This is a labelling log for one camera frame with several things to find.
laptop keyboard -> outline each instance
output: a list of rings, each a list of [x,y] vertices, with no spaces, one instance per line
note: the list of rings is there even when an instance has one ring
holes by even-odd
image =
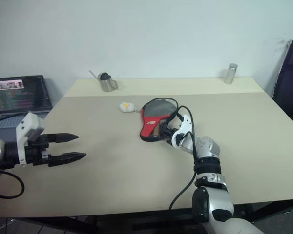
[[[45,118],[48,113],[37,114],[39,118]],[[14,116],[0,121],[1,128],[16,128],[25,116]]]

black lid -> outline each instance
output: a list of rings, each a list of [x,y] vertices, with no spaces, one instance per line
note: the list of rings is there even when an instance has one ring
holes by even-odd
[[[107,73],[107,72],[103,72],[101,75],[100,75],[100,80],[108,80],[110,79],[111,76]]]

white wall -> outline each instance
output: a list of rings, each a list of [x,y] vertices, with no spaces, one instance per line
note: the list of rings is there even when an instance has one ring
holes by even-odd
[[[53,100],[89,69],[218,77],[230,62],[270,92],[290,39],[293,0],[0,0],[0,77],[43,74]]]

table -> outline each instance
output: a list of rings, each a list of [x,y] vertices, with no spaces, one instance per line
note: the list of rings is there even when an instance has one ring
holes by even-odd
[[[25,193],[0,199],[0,216],[167,209],[192,176],[192,156],[165,142],[141,141],[139,114],[118,110],[122,101],[142,107],[167,95],[191,109],[196,134],[220,145],[222,172],[234,204],[293,199],[293,122],[252,78],[236,78],[232,85],[215,78],[126,79],[120,87],[105,93],[94,79],[75,83],[47,116],[45,133],[80,137],[50,145],[52,155],[77,151],[87,156],[57,168],[29,165],[9,170],[24,180]],[[0,193],[17,189],[14,181],[0,178]],[[190,207],[194,189],[174,208]]]

laptop screen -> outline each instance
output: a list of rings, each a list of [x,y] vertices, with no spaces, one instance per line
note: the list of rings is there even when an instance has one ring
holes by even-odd
[[[0,112],[52,109],[43,76],[0,78]]]

